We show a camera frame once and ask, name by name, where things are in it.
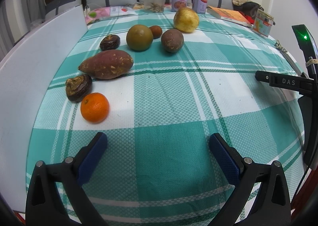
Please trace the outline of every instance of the book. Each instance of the book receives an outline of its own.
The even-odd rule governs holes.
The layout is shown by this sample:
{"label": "book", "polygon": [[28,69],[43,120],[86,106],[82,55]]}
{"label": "book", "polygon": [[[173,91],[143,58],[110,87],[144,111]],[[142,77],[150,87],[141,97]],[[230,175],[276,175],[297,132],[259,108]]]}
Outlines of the book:
{"label": "book", "polygon": [[249,28],[253,27],[253,25],[238,11],[221,9],[212,6],[208,6],[206,11],[217,19],[227,20]]}

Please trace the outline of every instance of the sweet potato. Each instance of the sweet potato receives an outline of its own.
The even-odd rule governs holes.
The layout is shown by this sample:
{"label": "sweet potato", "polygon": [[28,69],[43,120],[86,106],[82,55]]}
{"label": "sweet potato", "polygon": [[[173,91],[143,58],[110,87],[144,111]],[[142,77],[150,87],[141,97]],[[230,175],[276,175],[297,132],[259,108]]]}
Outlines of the sweet potato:
{"label": "sweet potato", "polygon": [[128,72],[133,64],[134,60],[127,52],[113,49],[87,58],[79,70],[98,79],[113,79]]}

